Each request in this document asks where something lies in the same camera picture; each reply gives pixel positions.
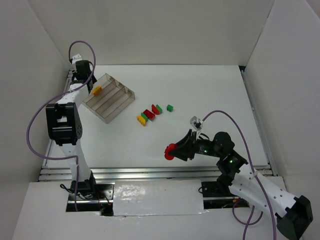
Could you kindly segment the red rounded lego brick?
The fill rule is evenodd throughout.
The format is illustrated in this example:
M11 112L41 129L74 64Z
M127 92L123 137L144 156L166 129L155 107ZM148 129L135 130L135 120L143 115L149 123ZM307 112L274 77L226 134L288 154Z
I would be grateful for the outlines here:
M170 143L164 150L164 157L166 160L171 161L174 159L174 156L170 155L170 152L173 151L177 145L175 143Z

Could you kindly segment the yellow rectangular lego brick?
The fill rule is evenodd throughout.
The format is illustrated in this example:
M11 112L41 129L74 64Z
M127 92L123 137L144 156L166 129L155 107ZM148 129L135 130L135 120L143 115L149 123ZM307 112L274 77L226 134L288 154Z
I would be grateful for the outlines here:
M93 94L94 96L97 96L97 95L100 94L101 91L102 91L102 87L101 87L101 86L97 86L97 87L95 87L95 88L92 90L92 94Z

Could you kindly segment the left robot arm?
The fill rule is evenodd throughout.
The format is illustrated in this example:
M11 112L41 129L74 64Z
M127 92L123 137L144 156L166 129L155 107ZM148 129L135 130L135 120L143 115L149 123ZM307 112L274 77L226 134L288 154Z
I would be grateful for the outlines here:
M89 60L73 60L68 93L56 103L45 107L48 135L62 150L71 170L71 186L68 192L84 199L97 194L96 180L88 167L81 146L83 127L78 108L85 100L97 79L93 75Z

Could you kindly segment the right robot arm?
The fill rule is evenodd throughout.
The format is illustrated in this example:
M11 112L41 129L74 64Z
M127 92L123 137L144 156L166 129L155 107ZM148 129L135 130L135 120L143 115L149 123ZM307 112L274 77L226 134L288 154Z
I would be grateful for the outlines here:
M192 160L196 154L216 157L221 174L216 189L221 194L238 196L275 220L278 231L289 240L299 240L313 221L311 202L277 186L234 150L235 144L226 132L218 132L213 140L198 139L189 130L177 143L164 151L167 160Z

